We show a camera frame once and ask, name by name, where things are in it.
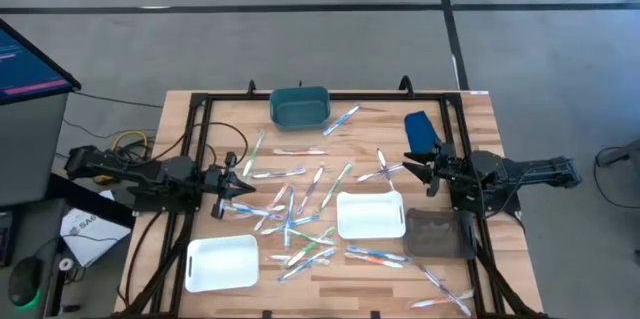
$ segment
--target computer screen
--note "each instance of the computer screen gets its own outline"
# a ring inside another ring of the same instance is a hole
[[[0,104],[69,92],[79,84],[0,20]]]

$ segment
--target teal bin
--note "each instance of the teal bin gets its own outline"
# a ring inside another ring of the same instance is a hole
[[[271,120],[283,131],[324,129],[331,114],[324,87],[277,89],[270,102]]]

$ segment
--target white plastic tray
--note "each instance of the white plastic tray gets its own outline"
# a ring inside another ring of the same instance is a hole
[[[184,286],[191,293],[249,287],[258,282],[259,272],[253,235],[198,239],[187,248]]]
[[[338,233],[344,239],[400,238],[406,231],[402,195],[338,194]]]

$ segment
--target wooden table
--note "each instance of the wooden table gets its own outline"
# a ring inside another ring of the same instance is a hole
[[[182,135],[188,113],[190,91],[171,91],[167,94],[160,126],[156,137],[154,153],[159,153]],[[493,113],[491,100],[486,93],[463,92],[462,100],[467,128],[473,149],[490,150],[503,155],[500,135]],[[361,109],[344,125],[331,135],[324,137],[318,132],[280,132],[269,117],[268,101],[224,101],[215,102],[211,114],[212,121],[223,121],[237,126],[249,140],[250,150],[255,145],[261,129],[266,135],[260,147],[253,171],[291,169],[298,166],[307,168],[307,174],[290,178],[296,187],[296,203],[302,200],[316,168],[324,162],[326,170],[318,188],[310,200],[306,211],[310,213],[324,197],[347,162],[354,164],[340,191],[350,193],[380,193],[389,190],[383,178],[367,183],[357,183],[355,178],[379,169],[376,148],[380,147],[389,165],[403,160],[408,151],[408,142],[404,130],[404,117],[408,113],[424,110],[444,138],[442,118],[437,103],[423,101],[360,101]],[[331,120],[349,110],[355,103],[332,101]],[[450,117],[455,118],[453,108]],[[462,153],[457,125],[453,125],[456,136],[457,152]],[[198,135],[193,136],[195,144]],[[243,142],[232,130],[213,126],[208,133],[208,144],[213,146],[221,162],[227,151],[242,153]],[[283,157],[274,156],[275,148],[318,147],[329,151],[328,156],[319,157]],[[179,146],[167,157],[179,155]],[[207,151],[205,164],[213,160]],[[242,171],[244,162],[238,166]],[[254,194],[244,195],[241,200],[256,206],[266,206],[281,188],[281,179],[247,180],[257,188]],[[426,187],[408,171],[393,174],[396,190],[402,193],[405,210],[419,208],[431,211],[450,211],[451,203],[448,189],[443,183],[440,192],[434,198],[425,195]],[[231,220],[227,213],[223,220],[213,219],[209,214],[215,203],[215,196],[205,195],[202,208],[194,222],[192,239],[222,237],[229,235],[253,234],[252,227],[256,219]],[[131,246],[127,266],[131,260],[133,248],[141,232],[153,214],[138,217],[132,232]],[[150,230],[141,247],[131,283],[132,295],[137,294],[147,283],[157,268],[160,248],[165,231],[166,214],[163,214]],[[335,197],[322,212],[321,220],[306,224],[301,228],[308,233],[321,233],[327,227],[335,225]],[[542,304],[536,286],[523,230],[511,218],[500,214],[489,220],[489,228],[495,259],[498,268],[522,297],[534,310],[541,311]],[[256,235],[260,250],[260,280],[251,288],[222,290],[192,294],[183,289],[180,317],[260,317],[263,310],[272,310],[274,317],[369,317],[377,310],[382,317],[462,317],[463,314],[454,304],[438,305],[431,308],[411,310],[406,305],[422,298],[438,298],[441,293],[415,268],[391,269],[344,257],[347,241],[336,233],[338,252],[329,266],[314,266],[311,270],[284,283],[276,278],[282,273],[279,264],[268,259],[271,254],[285,254],[297,251],[306,244],[306,240],[294,237],[292,248],[285,250],[282,235]],[[355,245],[403,252],[402,239],[393,240],[357,240]],[[463,259],[425,259],[424,263],[454,293],[470,289],[469,274]],[[487,311],[493,311],[491,292],[486,273],[478,263],[483,283],[483,293]],[[174,273],[169,273],[164,288],[162,310],[168,310],[173,286]],[[123,273],[121,290],[124,292],[126,271]],[[473,307],[473,301],[467,301]],[[115,310],[122,310],[123,303],[118,300]]]

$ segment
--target computer mouse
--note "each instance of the computer mouse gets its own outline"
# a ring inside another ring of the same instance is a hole
[[[20,260],[9,276],[9,301],[15,306],[29,304],[38,293],[42,261],[36,257]]]

